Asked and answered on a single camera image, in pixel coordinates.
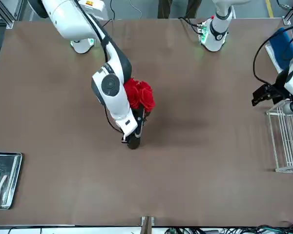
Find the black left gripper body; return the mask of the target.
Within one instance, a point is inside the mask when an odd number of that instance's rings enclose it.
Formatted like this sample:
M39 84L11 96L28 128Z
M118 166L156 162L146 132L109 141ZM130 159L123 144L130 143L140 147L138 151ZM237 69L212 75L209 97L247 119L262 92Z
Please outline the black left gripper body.
M287 90L284 88L283 84L274 84L273 87L273 104L277 104L278 102L287 99Z

